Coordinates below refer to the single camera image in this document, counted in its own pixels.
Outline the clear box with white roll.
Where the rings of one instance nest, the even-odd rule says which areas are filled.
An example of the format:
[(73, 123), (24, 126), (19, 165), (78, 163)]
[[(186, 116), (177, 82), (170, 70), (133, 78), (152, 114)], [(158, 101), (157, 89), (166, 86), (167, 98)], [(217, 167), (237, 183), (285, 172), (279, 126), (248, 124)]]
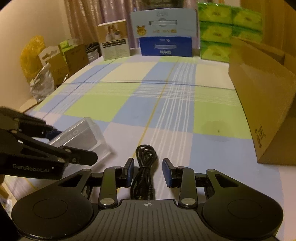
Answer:
[(98, 162), (111, 154), (103, 133), (97, 123), (85, 117), (73, 124), (61, 134), (49, 141), (54, 147), (66, 146), (87, 151), (93, 151), (98, 156)]

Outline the yellow plastic bag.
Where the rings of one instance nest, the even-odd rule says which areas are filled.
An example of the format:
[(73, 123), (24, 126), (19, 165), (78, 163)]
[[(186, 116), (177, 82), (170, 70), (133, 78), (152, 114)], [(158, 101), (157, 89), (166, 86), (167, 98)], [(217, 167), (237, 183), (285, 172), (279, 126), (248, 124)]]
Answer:
[(28, 44), (22, 50), (20, 64), (27, 83), (30, 83), (43, 68), (39, 54), (45, 47), (44, 37), (36, 35), (29, 40)]

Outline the checked tablecloth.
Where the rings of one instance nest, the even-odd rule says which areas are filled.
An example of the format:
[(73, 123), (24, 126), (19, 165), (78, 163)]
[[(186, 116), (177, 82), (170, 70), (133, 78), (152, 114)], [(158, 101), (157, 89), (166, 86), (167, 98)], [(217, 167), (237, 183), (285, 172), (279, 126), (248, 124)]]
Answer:
[[(11, 224), (21, 240), (279, 240), (280, 174), (257, 163), (234, 87), (206, 85), (197, 57), (95, 60), (31, 111), (64, 131), (89, 117), (111, 154), (67, 163), (58, 180), (7, 175), (16, 197)], [(102, 174), (134, 159), (117, 207), (100, 207)], [(178, 206), (162, 162), (195, 172), (198, 205)]]

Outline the cardboard boxes beside table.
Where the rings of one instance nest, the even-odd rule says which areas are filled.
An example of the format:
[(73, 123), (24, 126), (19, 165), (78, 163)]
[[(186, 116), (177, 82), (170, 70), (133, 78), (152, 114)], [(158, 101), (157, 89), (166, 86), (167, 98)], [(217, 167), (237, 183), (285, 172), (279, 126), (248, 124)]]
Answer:
[(61, 45), (49, 46), (38, 56), (43, 66), (47, 63), (51, 65), (50, 73), (55, 87), (59, 87), (66, 77), (71, 77), (89, 64), (84, 44), (69, 45), (64, 49)]

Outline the brown cardboard box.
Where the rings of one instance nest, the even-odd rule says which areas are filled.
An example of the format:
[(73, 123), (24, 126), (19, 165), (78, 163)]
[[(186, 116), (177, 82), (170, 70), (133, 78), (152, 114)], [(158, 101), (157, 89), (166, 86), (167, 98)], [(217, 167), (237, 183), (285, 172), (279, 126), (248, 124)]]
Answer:
[(258, 163), (295, 165), (295, 57), (234, 37), (229, 76), (242, 104)]

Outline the white product box with photo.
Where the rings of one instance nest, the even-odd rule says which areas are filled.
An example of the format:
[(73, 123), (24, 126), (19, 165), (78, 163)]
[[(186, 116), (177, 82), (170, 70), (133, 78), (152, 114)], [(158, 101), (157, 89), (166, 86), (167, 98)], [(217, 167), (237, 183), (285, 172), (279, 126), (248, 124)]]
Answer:
[(96, 31), (104, 61), (130, 56), (126, 19), (99, 24)]

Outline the blue milk carton box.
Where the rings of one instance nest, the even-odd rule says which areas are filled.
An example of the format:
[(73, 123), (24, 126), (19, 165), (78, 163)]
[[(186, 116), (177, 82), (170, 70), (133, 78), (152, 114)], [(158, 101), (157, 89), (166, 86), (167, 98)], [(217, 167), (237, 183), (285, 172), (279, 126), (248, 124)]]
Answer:
[(195, 9), (134, 11), (130, 19), (143, 56), (193, 56), (192, 40), (197, 36)]

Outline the green tissue pack stack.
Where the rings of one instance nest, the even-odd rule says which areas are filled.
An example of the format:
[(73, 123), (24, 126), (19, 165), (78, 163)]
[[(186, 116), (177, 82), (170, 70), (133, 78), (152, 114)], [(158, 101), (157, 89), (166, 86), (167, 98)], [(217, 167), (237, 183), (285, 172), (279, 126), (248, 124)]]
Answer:
[(201, 59), (228, 63), (234, 37), (262, 41), (260, 12), (216, 3), (197, 3), (197, 7)]

